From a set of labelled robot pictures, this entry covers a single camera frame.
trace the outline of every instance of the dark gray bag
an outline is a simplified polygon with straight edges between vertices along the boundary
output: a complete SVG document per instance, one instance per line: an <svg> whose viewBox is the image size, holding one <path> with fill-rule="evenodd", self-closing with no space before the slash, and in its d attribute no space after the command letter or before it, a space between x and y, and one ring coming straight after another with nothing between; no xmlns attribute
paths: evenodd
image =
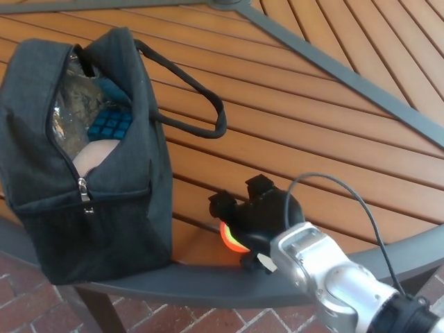
<svg viewBox="0 0 444 333"><path fill-rule="evenodd" d="M49 125L73 52L85 73L94 65L130 97L133 114L126 136L87 175L87 202ZM139 52L210 100L218 113L215 131L159 113ZM17 47L0 91L0 179L53 284L115 279L170 263L172 171L161 123L207 138L222 136L227 126L217 95L127 28L112 29L85 49L44 40Z"/></svg>

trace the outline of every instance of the red brick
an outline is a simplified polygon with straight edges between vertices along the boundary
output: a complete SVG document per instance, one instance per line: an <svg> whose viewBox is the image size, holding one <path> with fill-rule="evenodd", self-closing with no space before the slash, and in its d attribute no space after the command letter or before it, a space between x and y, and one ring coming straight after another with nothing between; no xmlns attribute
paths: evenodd
<svg viewBox="0 0 444 333"><path fill-rule="evenodd" d="M78 328L77 331L78 331L78 333L89 333L88 329L84 325L82 327Z"/></svg>
<svg viewBox="0 0 444 333"><path fill-rule="evenodd" d="M0 309L0 332L11 332L47 313L60 302L53 286L44 284Z"/></svg>
<svg viewBox="0 0 444 333"><path fill-rule="evenodd" d="M248 323L258 314L264 311L264 309L237 309L236 311Z"/></svg>
<svg viewBox="0 0 444 333"><path fill-rule="evenodd" d="M314 315L314 308L311 305L283 307L275 311L291 331L296 331Z"/></svg>
<svg viewBox="0 0 444 333"><path fill-rule="evenodd" d="M30 325L25 325L20 330L15 331L14 333L33 333L33 329L30 327Z"/></svg>
<svg viewBox="0 0 444 333"><path fill-rule="evenodd" d="M235 333L244 324L232 310L215 310L187 333Z"/></svg>
<svg viewBox="0 0 444 333"><path fill-rule="evenodd" d="M74 331L82 322L68 304L62 303L33 322L37 333L66 333Z"/></svg>
<svg viewBox="0 0 444 333"><path fill-rule="evenodd" d="M320 321L314 320L300 333L331 333Z"/></svg>
<svg viewBox="0 0 444 333"><path fill-rule="evenodd" d="M122 299L122 296L108 295L108 297L110 298L112 304Z"/></svg>
<svg viewBox="0 0 444 333"><path fill-rule="evenodd" d="M426 297L430 304L434 304L444 295L444 284L434 276L419 291L418 295Z"/></svg>
<svg viewBox="0 0 444 333"><path fill-rule="evenodd" d="M274 314L268 312L244 330L244 333L287 333L287 329Z"/></svg>
<svg viewBox="0 0 444 333"><path fill-rule="evenodd" d="M134 333L179 333L188 325L193 323L186 307L175 307L168 305L140 326L137 326Z"/></svg>
<svg viewBox="0 0 444 333"><path fill-rule="evenodd" d="M8 278L0 279L0 306L6 304L15 298L14 291L8 281Z"/></svg>
<svg viewBox="0 0 444 333"><path fill-rule="evenodd" d="M10 274L9 280L16 295L28 293L46 281L36 268L0 255L0 276L3 274Z"/></svg>
<svg viewBox="0 0 444 333"><path fill-rule="evenodd" d="M160 307L164 306L164 304L162 303L154 303L154 302L147 302L146 304L148 304L148 307L151 309L151 311L155 311Z"/></svg>
<svg viewBox="0 0 444 333"><path fill-rule="evenodd" d="M151 310L143 300L124 298L114 307L122 320L123 326L125 326L127 330L151 314Z"/></svg>
<svg viewBox="0 0 444 333"><path fill-rule="evenodd" d="M203 309L203 308L196 308L196 307L190 307L189 310L192 312L193 316L196 317L196 319L199 319L201 316L206 314L211 309Z"/></svg>

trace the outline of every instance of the orange light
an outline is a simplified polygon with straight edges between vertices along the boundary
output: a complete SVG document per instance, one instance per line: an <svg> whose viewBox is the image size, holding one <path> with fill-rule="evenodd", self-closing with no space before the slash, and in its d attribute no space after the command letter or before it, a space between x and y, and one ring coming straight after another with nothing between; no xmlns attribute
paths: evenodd
<svg viewBox="0 0 444 333"><path fill-rule="evenodd" d="M234 237L231 235L229 227L224 222L221 222L220 229L221 229L222 240L230 250L238 253L250 252L249 249L247 249L245 246L240 244L236 239L234 239Z"/></svg>

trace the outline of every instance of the blue ice pack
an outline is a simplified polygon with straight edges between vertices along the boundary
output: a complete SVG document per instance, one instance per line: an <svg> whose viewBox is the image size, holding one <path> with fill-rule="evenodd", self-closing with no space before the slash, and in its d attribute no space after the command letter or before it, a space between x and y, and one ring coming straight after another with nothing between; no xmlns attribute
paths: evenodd
<svg viewBox="0 0 444 333"><path fill-rule="evenodd" d="M122 140L132 121L133 116L129 111L101 110L89 127L88 139L91 142L104 139Z"/></svg>

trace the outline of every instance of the table leg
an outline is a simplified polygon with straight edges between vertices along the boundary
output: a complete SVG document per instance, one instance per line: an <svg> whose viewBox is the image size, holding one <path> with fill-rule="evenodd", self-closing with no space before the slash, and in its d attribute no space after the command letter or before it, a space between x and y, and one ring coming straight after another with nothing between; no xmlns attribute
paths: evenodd
<svg viewBox="0 0 444 333"><path fill-rule="evenodd" d="M72 286L58 287L58 290L89 333L126 332L107 294Z"/></svg>

